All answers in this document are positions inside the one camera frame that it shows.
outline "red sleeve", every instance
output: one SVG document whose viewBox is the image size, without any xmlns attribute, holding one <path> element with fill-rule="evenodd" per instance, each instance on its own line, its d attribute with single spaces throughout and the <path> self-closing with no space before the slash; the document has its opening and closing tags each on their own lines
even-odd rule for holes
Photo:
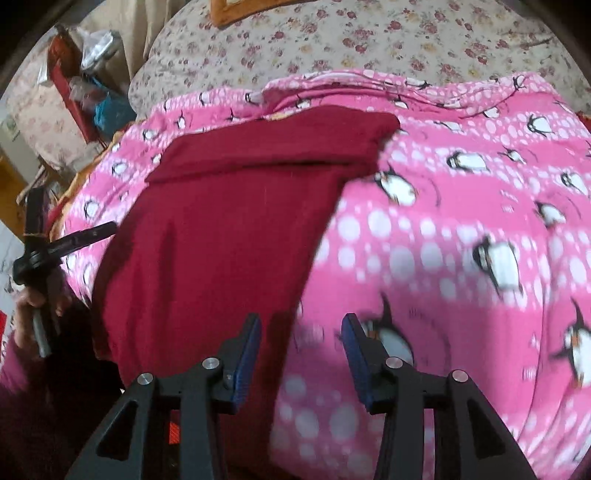
<svg viewBox="0 0 591 480">
<path fill-rule="evenodd" d="M 0 386 L 13 395 L 38 391 L 45 386 L 44 374 L 44 362 L 25 355 L 17 347 L 12 335 L 6 346 L 4 366 L 0 371 Z"/>
</svg>

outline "floral bedspread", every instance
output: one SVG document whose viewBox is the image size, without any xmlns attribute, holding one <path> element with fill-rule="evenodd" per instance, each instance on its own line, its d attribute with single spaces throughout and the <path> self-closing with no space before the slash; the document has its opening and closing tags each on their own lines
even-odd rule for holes
<svg viewBox="0 0 591 480">
<path fill-rule="evenodd" d="M 162 30 L 129 99 L 158 102 L 218 86 L 339 68 L 375 69 L 434 85 L 538 72 L 575 110 L 589 84 L 556 36 L 496 0 L 319 0 L 253 15 L 218 30 L 193 0 Z"/>
</svg>

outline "cartoon penguin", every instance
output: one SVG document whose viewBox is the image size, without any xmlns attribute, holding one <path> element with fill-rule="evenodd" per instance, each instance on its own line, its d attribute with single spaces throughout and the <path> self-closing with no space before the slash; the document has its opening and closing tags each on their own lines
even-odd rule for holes
<svg viewBox="0 0 591 480">
<path fill-rule="evenodd" d="M 542 219 L 544 225 L 550 228 L 558 223 L 566 223 L 565 215 L 550 203 L 534 202 L 537 208 L 537 215 Z"/>
<path fill-rule="evenodd" d="M 447 165 L 463 171 L 488 170 L 484 158 L 478 153 L 464 153 L 459 150 L 447 158 Z"/>
<path fill-rule="evenodd" d="M 99 204 L 94 200 L 88 200 L 84 204 L 84 216 L 86 219 L 93 219 L 99 211 Z"/>
<path fill-rule="evenodd" d="M 517 77 L 513 77 L 513 87 L 515 87 L 515 90 L 520 90 L 524 88 L 524 82 L 525 75 L 518 75 Z"/>
<path fill-rule="evenodd" d="M 156 132 L 154 130 L 142 131 L 142 137 L 143 137 L 144 141 L 146 141 L 146 142 L 153 140 L 154 138 L 156 138 L 157 135 L 158 135 L 158 132 Z"/>
<path fill-rule="evenodd" d="M 394 106 L 397 106 L 398 108 L 404 108 L 405 110 L 408 110 L 407 103 L 402 100 L 402 97 L 400 95 L 398 95 L 398 98 L 396 100 L 392 100 L 392 103 L 394 104 Z"/>
<path fill-rule="evenodd" d="M 497 294 L 503 291 L 519 291 L 523 286 L 519 281 L 519 265 L 515 256 L 515 246 L 511 242 L 491 242 L 490 236 L 477 244 L 472 250 L 474 262 L 495 286 Z"/>
<path fill-rule="evenodd" d="M 530 115 L 530 118 L 527 121 L 527 130 L 533 134 L 543 135 L 544 137 L 547 134 L 552 133 L 548 119 L 544 116 Z"/>
<path fill-rule="evenodd" d="M 425 80 L 417 80 L 412 77 L 408 77 L 404 83 L 407 87 L 416 87 L 419 90 L 424 90 L 425 88 L 431 86 L 431 84 L 425 82 Z"/>
<path fill-rule="evenodd" d="M 484 115 L 487 118 L 499 118 L 501 116 L 501 113 L 499 112 L 499 109 L 496 106 L 494 106 L 493 108 L 484 110 L 482 112 L 482 115 Z"/>
<path fill-rule="evenodd" d="M 410 207 L 417 201 L 418 193 L 416 189 L 405 178 L 396 175 L 392 167 L 390 167 L 389 171 L 376 173 L 374 180 L 396 205 Z"/>
<path fill-rule="evenodd" d="M 259 105 L 261 103 L 260 92 L 246 92 L 244 94 L 244 101 L 251 105 Z"/>
<path fill-rule="evenodd" d="M 584 323 L 577 301 L 571 297 L 576 320 L 564 331 L 564 347 L 553 358 L 567 358 L 579 388 L 591 385 L 591 330 Z"/>
<path fill-rule="evenodd" d="M 206 106 L 209 103 L 209 92 L 199 93 L 199 103 L 201 106 Z"/>
<path fill-rule="evenodd" d="M 125 170 L 127 170 L 127 163 L 124 161 L 116 162 L 111 167 L 111 173 L 114 177 L 120 177 L 125 173 Z"/>
<path fill-rule="evenodd" d="M 187 128 L 187 119 L 184 116 L 184 113 L 181 111 L 181 116 L 177 118 L 174 122 L 179 130 L 185 130 Z"/>
<path fill-rule="evenodd" d="M 436 125 L 443 125 L 444 127 L 448 127 L 448 129 L 454 133 L 462 131 L 462 126 L 457 122 L 440 122 L 438 120 L 435 120 L 433 123 Z"/>
<path fill-rule="evenodd" d="M 513 150 L 512 148 L 505 147 L 505 151 L 499 152 L 499 155 L 506 156 L 512 162 L 523 163 L 523 165 L 526 165 L 526 162 L 523 159 L 523 157 L 521 156 L 521 154 L 517 150 Z"/>
<path fill-rule="evenodd" d="M 310 108 L 312 106 L 312 102 L 307 99 L 307 98 L 300 98 L 299 95 L 297 95 L 297 102 L 295 103 L 295 107 L 298 110 L 303 110 L 305 108 Z"/>
<path fill-rule="evenodd" d="M 382 296 L 382 316 L 361 323 L 365 335 L 377 339 L 388 352 L 389 356 L 397 356 L 406 363 L 414 365 L 413 348 L 404 334 L 394 325 L 390 303 L 385 294 Z"/>
<path fill-rule="evenodd" d="M 575 189 L 586 197 L 589 196 L 589 189 L 578 173 L 566 173 L 564 171 L 560 174 L 560 181 L 565 187 Z"/>
</svg>

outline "red towel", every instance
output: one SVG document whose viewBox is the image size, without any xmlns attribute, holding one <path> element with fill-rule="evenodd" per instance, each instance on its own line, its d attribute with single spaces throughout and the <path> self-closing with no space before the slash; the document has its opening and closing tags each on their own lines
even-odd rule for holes
<svg viewBox="0 0 591 480">
<path fill-rule="evenodd" d="M 320 106 L 176 139 L 107 249 L 93 305 L 125 384 L 185 371 L 261 316 L 249 399 L 224 420 L 234 465 L 280 477 L 267 443 L 293 313 L 343 186 L 399 127 Z"/>
</svg>

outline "metal screw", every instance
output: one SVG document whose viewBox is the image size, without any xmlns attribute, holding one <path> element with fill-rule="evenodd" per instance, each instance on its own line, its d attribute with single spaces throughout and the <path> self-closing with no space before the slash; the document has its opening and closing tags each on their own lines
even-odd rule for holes
<svg viewBox="0 0 591 480">
<path fill-rule="evenodd" d="M 154 376 L 152 374 L 141 374 L 138 377 L 138 383 L 140 385 L 150 385 L 154 381 Z"/>
<path fill-rule="evenodd" d="M 468 374 L 466 372 L 464 372 L 464 370 L 454 370 L 452 372 L 452 378 L 456 382 L 464 383 L 464 382 L 468 381 Z"/>
<path fill-rule="evenodd" d="M 201 363 L 202 367 L 205 370 L 213 370 L 214 368 L 219 367 L 220 365 L 220 360 L 218 360 L 217 358 L 215 358 L 214 356 L 210 356 L 209 358 L 206 358 L 202 363 Z"/>
<path fill-rule="evenodd" d="M 404 365 L 404 362 L 400 360 L 397 356 L 389 356 L 386 359 L 386 367 L 388 368 L 400 368 Z"/>
</svg>

